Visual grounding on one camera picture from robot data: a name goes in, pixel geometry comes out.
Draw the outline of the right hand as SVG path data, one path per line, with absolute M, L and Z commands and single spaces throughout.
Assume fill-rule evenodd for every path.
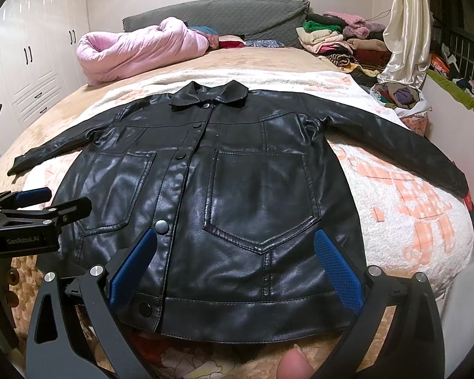
M 314 368 L 298 345 L 283 354 L 276 371 L 276 379 L 310 379 L 314 374 Z

